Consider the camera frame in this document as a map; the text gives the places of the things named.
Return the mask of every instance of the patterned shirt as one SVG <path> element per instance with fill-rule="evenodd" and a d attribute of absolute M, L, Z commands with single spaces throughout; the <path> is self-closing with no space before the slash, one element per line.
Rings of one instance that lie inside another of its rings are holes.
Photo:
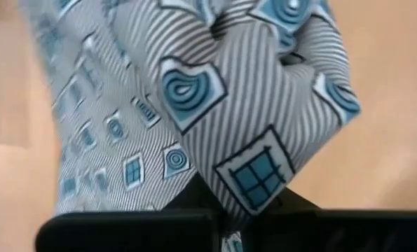
<path fill-rule="evenodd" d="M 159 210 L 198 172 L 246 220 L 360 112 L 326 0 L 21 6 L 62 141 L 58 214 Z"/>

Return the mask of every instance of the shirt sleeve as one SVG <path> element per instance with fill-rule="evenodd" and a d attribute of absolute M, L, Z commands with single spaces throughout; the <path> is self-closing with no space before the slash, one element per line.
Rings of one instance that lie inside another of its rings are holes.
<path fill-rule="evenodd" d="M 360 112 L 323 2 L 280 1 L 306 8 L 294 15 L 271 2 L 229 1 L 210 23 L 210 1 L 134 1 L 114 21 L 142 92 L 237 218 L 260 214 Z"/>

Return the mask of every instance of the shirt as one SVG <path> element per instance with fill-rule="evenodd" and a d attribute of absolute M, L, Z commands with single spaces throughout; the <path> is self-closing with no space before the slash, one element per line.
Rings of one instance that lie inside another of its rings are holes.
<path fill-rule="evenodd" d="M 326 0 L 22 0 L 62 142 L 57 213 L 160 210 L 198 172 L 260 214 L 360 112 Z"/>

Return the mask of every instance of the beige wall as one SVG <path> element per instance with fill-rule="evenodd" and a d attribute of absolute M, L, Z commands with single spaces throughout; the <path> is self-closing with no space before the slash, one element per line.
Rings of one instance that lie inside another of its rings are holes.
<path fill-rule="evenodd" d="M 52 212 L 58 146 L 9 1 L 0 0 L 0 252 L 25 252 Z M 417 0 L 332 3 L 362 115 L 290 187 L 321 207 L 417 209 Z"/>

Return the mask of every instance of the wooden surface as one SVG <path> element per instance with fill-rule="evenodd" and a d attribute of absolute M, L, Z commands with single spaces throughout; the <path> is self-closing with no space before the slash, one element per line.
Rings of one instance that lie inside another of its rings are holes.
<path fill-rule="evenodd" d="M 48 91 L 8 1 L 0 0 L 0 252 L 28 252 L 52 213 L 58 146 Z M 332 0 L 362 115 L 290 185 L 321 207 L 417 209 L 417 0 L 409 3 Z"/>

